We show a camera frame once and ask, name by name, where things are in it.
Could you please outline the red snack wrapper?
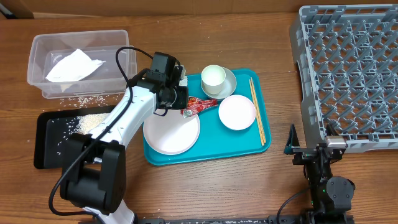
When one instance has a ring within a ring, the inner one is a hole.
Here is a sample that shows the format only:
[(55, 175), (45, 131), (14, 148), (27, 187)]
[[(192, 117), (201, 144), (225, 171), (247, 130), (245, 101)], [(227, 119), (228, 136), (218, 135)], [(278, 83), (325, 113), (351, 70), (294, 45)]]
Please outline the red snack wrapper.
[(218, 101), (216, 99), (203, 100), (194, 96), (189, 96), (187, 107), (180, 110), (180, 114), (184, 118), (188, 118), (217, 105)]

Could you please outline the large white plate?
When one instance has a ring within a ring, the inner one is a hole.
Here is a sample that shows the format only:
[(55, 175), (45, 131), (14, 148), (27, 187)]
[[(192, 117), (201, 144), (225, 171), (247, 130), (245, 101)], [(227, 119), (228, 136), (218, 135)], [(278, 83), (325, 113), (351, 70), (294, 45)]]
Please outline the large white plate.
[(198, 115), (183, 117), (180, 111), (170, 110), (165, 116), (151, 115), (143, 124), (148, 145), (156, 152), (177, 155), (189, 150), (200, 135)]

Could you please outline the small white plate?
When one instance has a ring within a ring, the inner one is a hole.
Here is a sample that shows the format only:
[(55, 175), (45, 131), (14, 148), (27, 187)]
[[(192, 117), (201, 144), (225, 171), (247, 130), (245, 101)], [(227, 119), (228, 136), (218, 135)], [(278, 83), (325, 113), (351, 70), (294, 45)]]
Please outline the small white plate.
[(218, 114), (221, 122), (234, 131), (250, 127), (256, 118), (253, 102), (242, 95), (225, 98), (219, 105)]

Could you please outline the white rice pile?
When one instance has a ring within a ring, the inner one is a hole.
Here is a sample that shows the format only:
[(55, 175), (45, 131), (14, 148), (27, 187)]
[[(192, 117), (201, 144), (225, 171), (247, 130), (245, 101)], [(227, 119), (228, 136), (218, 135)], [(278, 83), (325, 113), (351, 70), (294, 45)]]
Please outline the white rice pile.
[(102, 123), (107, 117), (108, 113), (98, 113), (98, 114), (88, 114), (84, 116), (77, 116), (73, 118), (57, 118), (53, 119), (52, 123), (57, 124), (62, 129), (62, 138), (57, 144), (58, 147), (62, 145), (63, 142), (68, 140), (70, 135), (74, 133), (88, 134), (93, 128), (97, 127)]

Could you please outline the white napkin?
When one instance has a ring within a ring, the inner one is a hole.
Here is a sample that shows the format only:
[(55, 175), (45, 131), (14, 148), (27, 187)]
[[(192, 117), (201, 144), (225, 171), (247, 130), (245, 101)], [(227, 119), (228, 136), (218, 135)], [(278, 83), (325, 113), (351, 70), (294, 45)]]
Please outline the white napkin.
[(54, 83), (76, 82), (91, 75), (104, 64), (102, 60), (92, 60), (86, 53), (76, 49), (73, 53), (61, 59), (45, 77)]

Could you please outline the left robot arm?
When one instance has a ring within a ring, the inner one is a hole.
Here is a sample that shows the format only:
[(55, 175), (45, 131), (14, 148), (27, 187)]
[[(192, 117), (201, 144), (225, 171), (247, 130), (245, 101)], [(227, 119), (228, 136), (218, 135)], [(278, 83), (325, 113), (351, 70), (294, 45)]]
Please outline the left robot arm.
[(157, 109), (180, 110), (188, 103), (185, 69), (181, 65), (141, 70), (127, 83), (122, 100), (88, 134), (72, 134), (66, 142), (62, 176), (56, 192), (79, 207), (77, 215), (91, 215), (96, 223), (136, 223), (123, 200), (126, 191), (126, 148), (145, 119)]

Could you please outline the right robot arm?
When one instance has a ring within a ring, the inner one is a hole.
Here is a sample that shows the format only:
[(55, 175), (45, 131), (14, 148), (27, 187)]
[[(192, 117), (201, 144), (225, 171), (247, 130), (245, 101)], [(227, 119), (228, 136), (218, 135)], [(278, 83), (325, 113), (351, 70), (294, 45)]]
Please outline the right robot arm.
[[(284, 154), (293, 155), (292, 163), (303, 167), (308, 187), (288, 198), (279, 208), (277, 223), (354, 223), (353, 217), (347, 216), (351, 210), (355, 184), (344, 177), (334, 176), (331, 165), (342, 160), (348, 147), (343, 137), (332, 128), (325, 141), (314, 148), (300, 147), (295, 126), (290, 126), (289, 137)], [(310, 192), (311, 209), (305, 209), (300, 215), (280, 215), (283, 208), (298, 196)]]

